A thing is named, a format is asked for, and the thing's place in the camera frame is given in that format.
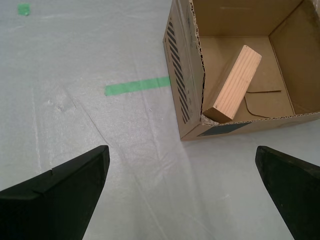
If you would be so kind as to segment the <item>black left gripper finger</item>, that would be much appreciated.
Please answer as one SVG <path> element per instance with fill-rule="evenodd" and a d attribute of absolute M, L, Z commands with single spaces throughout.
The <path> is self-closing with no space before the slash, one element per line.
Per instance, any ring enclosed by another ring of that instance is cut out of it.
<path fill-rule="evenodd" d="M 81 240 L 110 166 L 100 145 L 0 192 L 2 240 Z"/>
<path fill-rule="evenodd" d="M 273 203 L 295 240 L 320 238 L 320 167 L 268 146 L 255 164 Z"/>

